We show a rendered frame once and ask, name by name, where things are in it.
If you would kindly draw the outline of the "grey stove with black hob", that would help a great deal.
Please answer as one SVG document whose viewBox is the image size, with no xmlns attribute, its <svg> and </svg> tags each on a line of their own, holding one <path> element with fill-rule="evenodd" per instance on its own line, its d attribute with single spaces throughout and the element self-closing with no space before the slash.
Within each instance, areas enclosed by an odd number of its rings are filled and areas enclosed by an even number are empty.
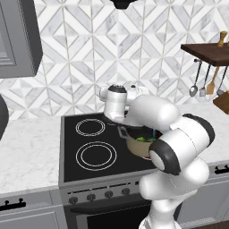
<svg viewBox="0 0 229 229">
<path fill-rule="evenodd" d="M 61 118 L 59 188 L 64 207 L 78 207 L 98 200 L 143 199 L 141 176 L 156 171 L 149 159 L 133 155 L 121 138 L 118 126 L 106 123 L 102 114 L 78 114 Z M 122 189 L 129 188 L 129 195 Z M 89 194 L 94 201 L 88 201 Z M 69 203 L 77 197 L 78 203 Z"/>
</svg>

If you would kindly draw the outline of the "grey cupboard door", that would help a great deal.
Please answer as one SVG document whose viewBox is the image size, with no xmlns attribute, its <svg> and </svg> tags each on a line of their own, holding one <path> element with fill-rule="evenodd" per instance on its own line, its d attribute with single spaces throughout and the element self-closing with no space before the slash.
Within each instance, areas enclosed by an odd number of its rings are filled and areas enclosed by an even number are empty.
<svg viewBox="0 0 229 229">
<path fill-rule="evenodd" d="M 182 203 L 177 223 L 182 229 L 216 223 L 229 192 L 229 181 L 209 182 Z"/>
<path fill-rule="evenodd" d="M 0 216 L 0 229 L 68 229 L 62 206 Z"/>
</svg>

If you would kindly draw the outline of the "hanging wooden spatula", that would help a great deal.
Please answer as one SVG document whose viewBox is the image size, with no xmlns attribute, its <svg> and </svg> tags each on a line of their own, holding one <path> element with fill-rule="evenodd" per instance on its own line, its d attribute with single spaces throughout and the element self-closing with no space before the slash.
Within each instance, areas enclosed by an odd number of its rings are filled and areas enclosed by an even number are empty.
<svg viewBox="0 0 229 229">
<path fill-rule="evenodd" d="M 216 76 L 218 74 L 218 71 L 219 71 L 219 66 L 216 67 L 214 75 L 213 75 L 213 78 L 212 78 L 211 82 L 207 86 L 207 94 L 208 95 L 212 95 L 214 93 L 214 90 L 215 90 L 215 79 L 216 79 Z"/>
</svg>

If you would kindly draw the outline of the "grey wall cupboard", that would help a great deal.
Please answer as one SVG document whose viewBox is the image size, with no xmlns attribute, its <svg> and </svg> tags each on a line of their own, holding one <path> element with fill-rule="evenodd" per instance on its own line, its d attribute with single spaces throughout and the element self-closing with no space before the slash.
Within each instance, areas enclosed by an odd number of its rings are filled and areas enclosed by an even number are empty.
<svg viewBox="0 0 229 229">
<path fill-rule="evenodd" d="M 43 56 L 33 0 L 0 0 L 0 79 L 34 77 Z"/>
</svg>

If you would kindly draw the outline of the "hanging metal turner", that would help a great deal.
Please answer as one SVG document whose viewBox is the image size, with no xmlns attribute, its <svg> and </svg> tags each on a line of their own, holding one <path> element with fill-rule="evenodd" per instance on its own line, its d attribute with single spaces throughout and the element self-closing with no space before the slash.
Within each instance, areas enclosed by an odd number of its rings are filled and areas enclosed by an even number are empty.
<svg viewBox="0 0 229 229">
<path fill-rule="evenodd" d="M 218 87 L 218 90 L 216 91 L 216 94 L 217 94 L 218 96 L 221 96 L 222 94 L 225 93 L 225 92 L 221 89 L 221 87 L 222 87 L 222 85 L 223 85 L 223 81 L 224 81 L 224 78 L 225 78 L 227 69 L 228 69 L 228 66 L 225 67 L 225 70 L 224 70 L 224 73 L 223 73 L 223 76 L 222 76 L 222 80 L 221 80 L 221 82 L 220 82 L 220 85 L 219 85 L 219 87 Z"/>
</svg>

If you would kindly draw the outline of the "black range hood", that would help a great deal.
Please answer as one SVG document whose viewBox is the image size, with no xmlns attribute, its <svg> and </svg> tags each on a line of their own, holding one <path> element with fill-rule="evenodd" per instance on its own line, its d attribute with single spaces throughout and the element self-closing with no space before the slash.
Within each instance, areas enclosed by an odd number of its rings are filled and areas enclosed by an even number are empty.
<svg viewBox="0 0 229 229">
<path fill-rule="evenodd" d="M 137 0 L 110 0 L 114 7 L 118 10 L 126 10 L 130 3 L 136 2 Z"/>
</svg>

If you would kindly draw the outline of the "oven door with dark window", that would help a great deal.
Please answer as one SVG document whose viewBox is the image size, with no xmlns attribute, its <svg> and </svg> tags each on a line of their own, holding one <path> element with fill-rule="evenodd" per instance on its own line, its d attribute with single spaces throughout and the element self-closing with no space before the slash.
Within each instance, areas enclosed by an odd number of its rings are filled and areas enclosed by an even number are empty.
<svg viewBox="0 0 229 229">
<path fill-rule="evenodd" d="M 68 229 L 139 229 L 150 205 L 150 201 L 144 201 L 101 214 L 76 213 L 72 207 L 64 207 L 64 213 Z"/>
</svg>

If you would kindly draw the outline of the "green broccoli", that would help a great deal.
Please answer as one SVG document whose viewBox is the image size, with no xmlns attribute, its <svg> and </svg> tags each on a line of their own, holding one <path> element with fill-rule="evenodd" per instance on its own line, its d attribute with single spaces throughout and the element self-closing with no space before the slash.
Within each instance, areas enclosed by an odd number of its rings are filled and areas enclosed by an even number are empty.
<svg viewBox="0 0 229 229">
<path fill-rule="evenodd" d="M 141 141 L 141 142 L 154 142 L 157 139 L 153 138 L 153 137 L 149 137 L 149 138 L 144 138 L 144 137 L 138 137 L 136 139 L 137 141 Z"/>
</svg>

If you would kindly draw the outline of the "wooden pepper mill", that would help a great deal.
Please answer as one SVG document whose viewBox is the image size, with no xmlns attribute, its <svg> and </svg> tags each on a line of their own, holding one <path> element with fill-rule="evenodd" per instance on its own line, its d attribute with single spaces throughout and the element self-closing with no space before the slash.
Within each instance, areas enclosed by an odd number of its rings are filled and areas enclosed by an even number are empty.
<svg viewBox="0 0 229 229">
<path fill-rule="evenodd" d="M 223 31 L 220 32 L 220 39 L 217 42 L 217 46 L 218 47 L 223 47 L 224 46 L 224 39 L 225 39 L 226 35 L 227 35 L 227 31 L 223 30 Z"/>
</svg>

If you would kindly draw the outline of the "grey drawer front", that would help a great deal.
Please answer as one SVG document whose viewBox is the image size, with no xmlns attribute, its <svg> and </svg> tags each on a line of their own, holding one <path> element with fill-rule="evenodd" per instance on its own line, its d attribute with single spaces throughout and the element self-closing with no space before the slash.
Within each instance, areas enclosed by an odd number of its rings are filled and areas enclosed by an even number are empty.
<svg viewBox="0 0 229 229">
<path fill-rule="evenodd" d="M 223 169 L 225 165 L 229 164 L 222 164 L 222 165 L 212 165 L 209 168 L 210 174 L 208 178 L 208 182 L 223 182 L 229 180 L 229 173 L 228 174 L 215 174 L 215 168 L 218 166 L 219 169 Z"/>
<path fill-rule="evenodd" d="M 0 206 L 2 206 L 6 200 L 8 200 L 10 203 L 17 203 L 19 198 L 23 199 L 23 201 L 26 203 L 26 206 L 24 208 L 16 208 L 11 210 L 39 208 L 52 205 L 49 191 L 42 191 L 0 198 Z"/>
</svg>

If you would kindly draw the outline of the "dark rounded object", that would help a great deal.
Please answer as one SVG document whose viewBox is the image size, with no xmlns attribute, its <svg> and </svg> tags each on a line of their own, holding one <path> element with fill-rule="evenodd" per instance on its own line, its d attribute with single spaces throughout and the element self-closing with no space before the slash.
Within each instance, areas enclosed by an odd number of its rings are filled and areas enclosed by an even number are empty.
<svg viewBox="0 0 229 229">
<path fill-rule="evenodd" d="M 4 131 L 6 129 L 8 122 L 9 122 L 8 108 L 3 97 L 0 95 L 0 139 L 2 139 L 4 135 Z"/>
</svg>

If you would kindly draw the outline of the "dark wooden wall shelf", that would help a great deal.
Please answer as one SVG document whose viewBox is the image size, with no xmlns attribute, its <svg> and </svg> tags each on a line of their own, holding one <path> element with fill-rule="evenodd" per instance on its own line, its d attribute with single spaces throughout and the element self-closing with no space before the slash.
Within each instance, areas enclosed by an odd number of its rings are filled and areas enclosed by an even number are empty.
<svg viewBox="0 0 229 229">
<path fill-rule="evenodd" d="M 181 49 L 213 66 L 229 66 L 229 46 L 224 43 L 181 44 Z"/>
</svg>

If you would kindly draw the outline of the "beige cooking pot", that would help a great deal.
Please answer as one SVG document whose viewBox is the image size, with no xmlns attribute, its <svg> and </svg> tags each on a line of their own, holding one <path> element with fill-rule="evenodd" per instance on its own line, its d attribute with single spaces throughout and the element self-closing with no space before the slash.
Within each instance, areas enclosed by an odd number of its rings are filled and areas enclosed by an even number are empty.
<svg viewBox="0 0 229 229">
<path fill-rule="evenodd" d="M 130 150 L 133 155 L 145 159 L 150 159 L 149 146 L 153 142 L 141 142 L 137 141 L 136 139 L 138 137 L 153 137 L 155 139 L 158 139 L 160 136 L 162 136 L 162 133 L 160 131 L 150 129 L 146 126 L 140 128 L 127 128 L 124 126 L 118 126 L 117 129 L 120 137 L 126 140 L 128 150 Z"/>
</svg>

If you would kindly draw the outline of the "hanging metal slotted spatula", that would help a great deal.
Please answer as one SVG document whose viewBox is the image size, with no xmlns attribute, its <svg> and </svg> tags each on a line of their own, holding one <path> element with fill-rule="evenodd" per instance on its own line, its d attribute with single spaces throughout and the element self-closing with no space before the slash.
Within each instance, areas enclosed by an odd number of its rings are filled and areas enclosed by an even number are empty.
<svg viewBox="0 0 229 229">
<path fill-rule="evenodd" d="M 204 80 L 204 85 L 203 85 L 203 87 L 199 90 L 199 96 L 200 96 L 200 97 L 205 97 L 205 96 L 206 96 L 206 83 L 207 83 L 207 79 L 208 79 L 210 67 L 211 67 L 211 64 L 208 65 L 207 73 L 206 73 L 205 80 Z"/>
</svg>

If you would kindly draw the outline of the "hanging wooden cutting board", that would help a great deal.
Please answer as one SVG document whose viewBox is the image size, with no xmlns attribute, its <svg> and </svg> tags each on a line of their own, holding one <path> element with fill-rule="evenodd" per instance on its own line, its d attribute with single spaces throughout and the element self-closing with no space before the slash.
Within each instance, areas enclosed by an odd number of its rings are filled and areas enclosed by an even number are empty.
<svg viewBox="0 0 229 229">
<path fill-rule="evenodd" d="M 229 115 L 229 90 L 215 98 L 213 104 Z"/>
</svg>

